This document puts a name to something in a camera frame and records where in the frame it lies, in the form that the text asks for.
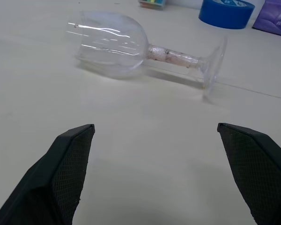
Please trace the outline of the clear plastic wine glass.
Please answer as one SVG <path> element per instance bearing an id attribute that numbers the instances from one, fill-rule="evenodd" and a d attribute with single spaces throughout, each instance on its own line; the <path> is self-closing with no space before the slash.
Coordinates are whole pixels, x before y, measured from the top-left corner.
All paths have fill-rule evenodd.
<path id="1" fill-rule="evenodd" d="M 150 44 L 144 28 L 133 18 L 114 12 L 78 11 L 66 28 L 69 50 L 91 70 L 113 78 L 131 78 L 144 61 L 153 60 L 202 74 L 204 96 L 212 93 L 227 46 L 227 38 L 207 57 L 195 57 Z"/>

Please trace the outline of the clear box of coloured chalk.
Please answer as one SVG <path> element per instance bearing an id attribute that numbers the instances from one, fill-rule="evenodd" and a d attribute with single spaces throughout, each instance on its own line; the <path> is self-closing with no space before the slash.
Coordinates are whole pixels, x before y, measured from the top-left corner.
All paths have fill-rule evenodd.
<path id="1" fill-rule="evenodd" d="M 166 4 L 166 0 L 138 0 L 142 8 L 163 10 Z"/>

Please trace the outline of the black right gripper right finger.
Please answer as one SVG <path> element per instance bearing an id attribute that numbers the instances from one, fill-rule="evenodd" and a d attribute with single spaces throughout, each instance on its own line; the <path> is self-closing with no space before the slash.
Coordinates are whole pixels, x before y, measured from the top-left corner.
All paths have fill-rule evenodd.
<path id="1" fill-rule="evenodd" d="M 250 128 L 219 123 L 234 181 L 257 225 L 281 225 L 281 147 Z"/>

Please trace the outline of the purple tissue pack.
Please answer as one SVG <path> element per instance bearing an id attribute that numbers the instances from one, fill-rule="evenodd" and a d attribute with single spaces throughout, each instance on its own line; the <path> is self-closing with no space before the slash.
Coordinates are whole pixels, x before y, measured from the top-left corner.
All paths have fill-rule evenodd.
<path id="1" fill-rule="evenodd" d="M 281 36 L 281 0 L 265 0 L 253 28 Z"/>

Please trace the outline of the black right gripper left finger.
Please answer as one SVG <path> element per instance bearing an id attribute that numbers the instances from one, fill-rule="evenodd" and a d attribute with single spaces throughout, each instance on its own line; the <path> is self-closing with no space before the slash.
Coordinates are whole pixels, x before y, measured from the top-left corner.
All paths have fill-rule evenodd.
<path id="1" fill-rule="evenodd" d="M 56 137 L 0 209 L 0 225 L 72 225 L 81 200 L 95 126 Z"/>

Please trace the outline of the blue tape roll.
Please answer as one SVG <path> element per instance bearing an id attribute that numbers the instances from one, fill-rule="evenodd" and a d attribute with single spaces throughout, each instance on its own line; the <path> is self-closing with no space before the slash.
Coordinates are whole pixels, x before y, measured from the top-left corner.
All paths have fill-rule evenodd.
<path id="1" fill-rule="evenodd" d="M 203 0 L 199 19 L 215 27 L 239 30 L 246 27 L 254 9 L 243 0 Z"/>

